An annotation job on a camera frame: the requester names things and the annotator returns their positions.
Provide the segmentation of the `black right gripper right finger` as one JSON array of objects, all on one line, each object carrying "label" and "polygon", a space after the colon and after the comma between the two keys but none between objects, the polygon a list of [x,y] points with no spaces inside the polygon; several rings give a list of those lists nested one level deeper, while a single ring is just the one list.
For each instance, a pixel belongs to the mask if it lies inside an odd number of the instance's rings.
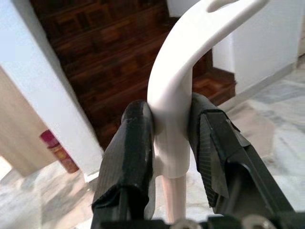
[{"label": "black right gripper right finger", "polygon": [[293,207],[227,114],[193,93],[189,142],[209,206],[222,215],[275,215]]}]

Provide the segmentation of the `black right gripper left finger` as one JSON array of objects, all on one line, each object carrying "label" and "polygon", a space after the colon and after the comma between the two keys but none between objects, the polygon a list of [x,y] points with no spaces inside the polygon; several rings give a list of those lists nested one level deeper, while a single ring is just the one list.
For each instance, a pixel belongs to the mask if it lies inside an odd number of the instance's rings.
[{"label": "black right gripper left finger", "polygon": [[153,117],[144,100],[131,102],[100,166],[91,227],[151,219],[155,211]]}]

